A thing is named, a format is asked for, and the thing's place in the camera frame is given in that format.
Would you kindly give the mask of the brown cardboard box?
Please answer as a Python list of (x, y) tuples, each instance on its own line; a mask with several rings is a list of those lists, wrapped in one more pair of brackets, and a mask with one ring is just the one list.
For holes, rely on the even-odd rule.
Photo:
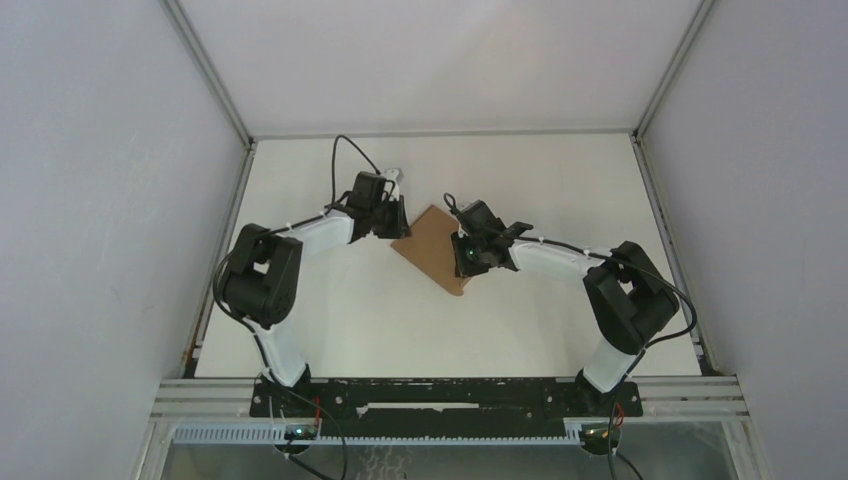
[(459, 297), (470, 279), (456, 274), (451, 235), (458, 228), (454, 217), (430, 205), (411, 225), (411, 235), (394, 240), (390, 246), (447, 293)]

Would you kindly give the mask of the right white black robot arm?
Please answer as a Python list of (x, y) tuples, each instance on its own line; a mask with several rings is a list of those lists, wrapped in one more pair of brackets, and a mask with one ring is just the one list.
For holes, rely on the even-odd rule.
[(683, 294), (637, 243), (611, 250), (577, 247), (533, 237), (532, 225), (524, 222), (505, 225), (482, 200), (464, 207), (450, 193), (443, 200), (459, 223), (451, 235), (458, 277), (506, 269), (582, 284), (601, 339), (577, 375), (578, 402), (589, 415), (605, 415), (617, 403), (616, 387), (662, 341), (661, 331), (686, 302)]

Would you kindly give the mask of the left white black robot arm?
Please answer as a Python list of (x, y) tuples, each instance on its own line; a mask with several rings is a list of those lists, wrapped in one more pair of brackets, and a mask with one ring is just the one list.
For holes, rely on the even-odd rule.
[(397, 240), (411, 234), (400, 169), (361, 171), (353, 187), (319, 214), (283, 227), (245, 225), (219, 263), (212, 281), (215, 303), (252, 335), (262, 373), (278, 384), (274, 404), (290, 417), (311, 407), (311, 388), (301, 383), (308, 364), (286, 321), (292, 312), (304, 259), (368, 235)]

